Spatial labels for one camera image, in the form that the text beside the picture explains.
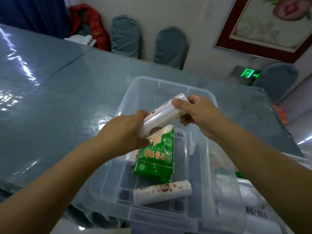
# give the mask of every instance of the blue curtain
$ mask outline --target blue curtain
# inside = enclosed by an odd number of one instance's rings
[[[64,0],[0,0],[0,23],[62,39],[70,32]]]

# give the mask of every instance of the red puffer vest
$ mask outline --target red puffer vest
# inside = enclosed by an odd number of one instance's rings
[[[82,18],[78,15],[80,11],[86,11],[86,24],[92,31],[92,37],[96,40],[96,47],[105,51],[111,51],[110,36],[104,30],[100,14],[87,4],[80,4],[69,8],[72,15],[71,35],[75,35],[82,24]]]

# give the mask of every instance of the gray tablecloth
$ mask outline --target gray tablecloth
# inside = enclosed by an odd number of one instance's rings
[[[276,149],[302,156],[260,88],[0,27],[0,188],[5,192],[16,192],[95,136],[137,76],[210,90],[232,121]],[[73,204],[81,208],[79,198]]]

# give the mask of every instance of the green package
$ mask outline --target green package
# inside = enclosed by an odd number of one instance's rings
[[[133,173],[170,183],[174,173],[174,127],[168,125],[147,139],[151,145],[141,149]]]

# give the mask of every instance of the framed picture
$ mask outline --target framed picture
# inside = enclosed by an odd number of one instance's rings
[[[312,0],[236,0],[217,47],[294,63],[312,44]]]

